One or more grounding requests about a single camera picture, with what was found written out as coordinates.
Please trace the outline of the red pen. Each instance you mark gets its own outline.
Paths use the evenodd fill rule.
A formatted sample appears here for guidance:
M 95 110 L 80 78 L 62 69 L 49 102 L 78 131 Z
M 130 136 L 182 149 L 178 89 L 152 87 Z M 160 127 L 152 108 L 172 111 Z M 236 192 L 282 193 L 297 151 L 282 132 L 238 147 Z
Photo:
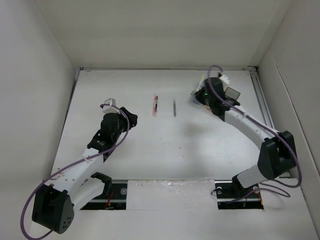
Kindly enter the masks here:
M 156 117 L 157 112 L 158 112 L 158 101 L 159 101 L 159 96 L 157 94 L 154 95 L 153 99 L 153 109 L 152 109 L 152 116 Z

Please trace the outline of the grey pen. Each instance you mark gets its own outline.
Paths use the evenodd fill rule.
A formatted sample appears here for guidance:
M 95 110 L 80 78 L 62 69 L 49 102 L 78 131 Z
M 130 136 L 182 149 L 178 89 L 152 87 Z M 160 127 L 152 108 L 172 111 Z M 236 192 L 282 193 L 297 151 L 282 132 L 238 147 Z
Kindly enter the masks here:
M 176 118 L 177 117 L 177 105 L 176 105 L 175 99 L 172 101 L 172 104 L 173 104 L 173 117 Z

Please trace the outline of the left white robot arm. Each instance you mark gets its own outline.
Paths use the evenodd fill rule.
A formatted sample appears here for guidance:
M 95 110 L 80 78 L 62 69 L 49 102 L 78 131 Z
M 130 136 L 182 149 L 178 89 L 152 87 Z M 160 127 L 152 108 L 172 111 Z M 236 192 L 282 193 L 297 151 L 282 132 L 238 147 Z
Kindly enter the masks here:
M 52 232 L 63 234 L 75 211 L 95 197 L 107 198 L 112 191 L 111 177 L 98 170 L 111 156 L 121 134 L 138 123 L 138 116 L 125 107 L 103 104 L 100 128 L 88 143 L 79 163 L 73 163 L 51 177 L 35 192 L 32 221 Z

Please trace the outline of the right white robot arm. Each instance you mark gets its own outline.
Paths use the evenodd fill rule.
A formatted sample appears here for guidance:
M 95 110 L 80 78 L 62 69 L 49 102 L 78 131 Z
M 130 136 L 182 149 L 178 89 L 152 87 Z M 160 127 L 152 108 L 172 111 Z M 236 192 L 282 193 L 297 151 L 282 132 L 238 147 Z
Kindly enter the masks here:
M 299 164 L 293 134 L 278 131 L 254 118 L 236 97 L 227 93 L 231 90 L 229 84 L 223 74 L 203 76 L 190 95 L 199 110 L 238 130 L 259 151 L 256 163 L 231 179 L 232 193 L 243 197 L 254 186 L 275 181 Z

